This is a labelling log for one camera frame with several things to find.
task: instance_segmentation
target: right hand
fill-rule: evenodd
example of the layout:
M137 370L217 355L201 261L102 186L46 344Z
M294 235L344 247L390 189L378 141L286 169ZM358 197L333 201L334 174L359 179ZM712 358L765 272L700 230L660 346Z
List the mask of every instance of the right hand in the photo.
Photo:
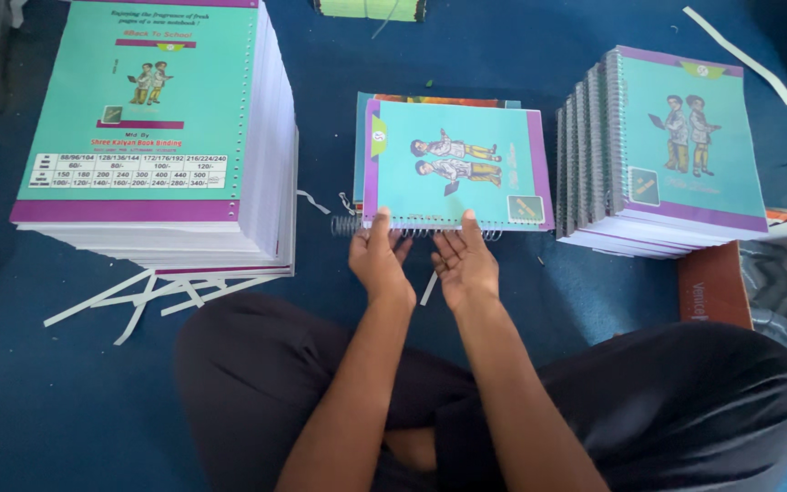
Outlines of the right hand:
M455 315L471 303L499 300L499 267L482 238L475 212L465 211L461 224L463 230L433 236L439 252L431 255L445 302Z

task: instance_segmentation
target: left hand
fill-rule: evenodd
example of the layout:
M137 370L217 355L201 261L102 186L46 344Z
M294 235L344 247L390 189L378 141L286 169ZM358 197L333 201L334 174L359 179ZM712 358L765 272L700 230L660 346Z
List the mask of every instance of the left hand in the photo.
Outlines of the left hand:
M412 239L406 238L397 247L399 230L390 230L390 209L380 207L373 220L373 228L361 229L351 240L348 266L366 287L369 302L392 298L414 307L414 289L402 272Z

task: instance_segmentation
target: teal notebook cover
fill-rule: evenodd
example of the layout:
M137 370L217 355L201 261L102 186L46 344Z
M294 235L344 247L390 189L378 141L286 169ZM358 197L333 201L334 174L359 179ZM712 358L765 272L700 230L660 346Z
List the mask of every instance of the teal notebook cover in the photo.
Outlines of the teal notebook cover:
M366 104L363 220L455 229L472 208L489 230L554 229L540 111Z
M18 200L239 197L258 17L245 7L72 3Z
M766 231L742 67L617 53L625 208Z
M497 99L464 99L452 97L434 97L424 95L384 95L357 93L357 133L354 140L354 190L353 203L357 210L363 207L363 148L366 144L366 103L370 99L395 101L401 103L455 104L459 106L478 106L482 108L521 108L520 101L502 101Z

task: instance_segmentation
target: stack of notebooks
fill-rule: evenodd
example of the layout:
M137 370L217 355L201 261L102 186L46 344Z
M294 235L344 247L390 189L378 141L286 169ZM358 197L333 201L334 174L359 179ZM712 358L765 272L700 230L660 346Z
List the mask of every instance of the stack of notebooks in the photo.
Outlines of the stack of notebooks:
M330 17L368 17L424 22L427 0L313 0L317 13Z
M459 229L467 208L488 238L554 229L541 113L519 106L359 94L354 227L388 206L412 233Z
M293 272L293 96L258 0L71 5L11 221L158 274Z
M618 46L557 111L556 234L672 258L767 233L742 68Z

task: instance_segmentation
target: black pants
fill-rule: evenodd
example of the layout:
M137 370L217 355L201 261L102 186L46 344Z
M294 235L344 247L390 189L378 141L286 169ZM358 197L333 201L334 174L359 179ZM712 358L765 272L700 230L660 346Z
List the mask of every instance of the black pants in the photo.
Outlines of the black pants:
M350 332L274 297L234 293L189 319L176 373L216 490L271 490ZM537 370L615 492L772 490L787 465L787 349L742 328L681 323ZM504 484L472 375L403 352L388 429L435 427L435 485L381 453L373 490Z

